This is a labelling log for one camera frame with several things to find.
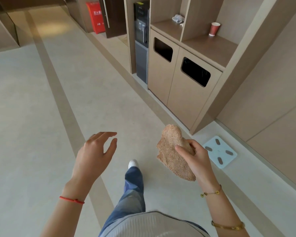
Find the red fire extinguisher box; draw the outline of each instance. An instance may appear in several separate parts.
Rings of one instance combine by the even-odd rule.
[[[100,3],[96,2],[87,2],[87,7],[89,10],[93,30],[96,34],[101,32],[105,32],[105,26],[103,22],[102,11],[100,7]]]

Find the hand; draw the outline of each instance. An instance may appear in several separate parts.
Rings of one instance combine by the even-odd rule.
[[[207,150],[195,140],[187,141],[195,150],[194,156],[178,145],[175,147],[175,150],[185,159],[203,191],[209,193],[216,191],[220,186],[211,167]]]
[[[95,180],[107,168],[115,153],[116,138],[111,141],[111,145],[105,153],[103,147],[108,138],[115,135],[117,135],[116,132],[99,132],[87,140],[78,152],[72,179],[82,185],[92,187]]]

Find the finger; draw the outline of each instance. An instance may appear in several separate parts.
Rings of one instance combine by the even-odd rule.
[[[187,152],[183,147],[176,145],[175,150],[179,153],[180,156],[182,156],[187,163],[193,159],[193,156]]]
[[[101,136],[97,138],[97,142],[103,144],[110,138],[117,135],[117,132],[104,132]]]
[[[97,134],[93,134],[90,136],[90,138],[88,140],[96,140],[98,139],[104,132],[99,132]]]
[[[114,138],[111,141],[110,147],[104,154],[105,158],[111,160],[116,151],[116,148],[117,148],[117,138]]]
[[[204,147],[201,146],[196,140],[187,140],[187,141],[189,142],[190,146],[192,146],[196,150],[196,152],[205,150]]]

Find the gold chain bracelet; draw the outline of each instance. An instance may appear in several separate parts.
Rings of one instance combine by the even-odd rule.
[[[240,225],[237,225],[237,226],[234,226],[234,227],[216,224],[216,223],[214,223],[214,221],[211,221],[211,225],[214,226],[214,227],[216,227],[216,228],[228,229],[228,230],[242,230],[242,229],[245,228],[245,223],[244,222],[241,222]]]
[[[206,193],[206,192],[204,192],[204,194],[201,194],[201,197],[204,198],[205,195],[213,195],[213,194],[219,195],[221,189],[222,189],[222,185],[220,184],[220,189],[219,190],[215,191],[214,193]]]

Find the white shoe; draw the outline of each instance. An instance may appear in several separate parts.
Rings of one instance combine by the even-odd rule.
[[[138,162],[137,162],[137,160],[135,160],[135,159],[132,159],[132,160],[129,162],[129,164],[128,164],[128,168],[133,167],[133,166],[139,168]]]

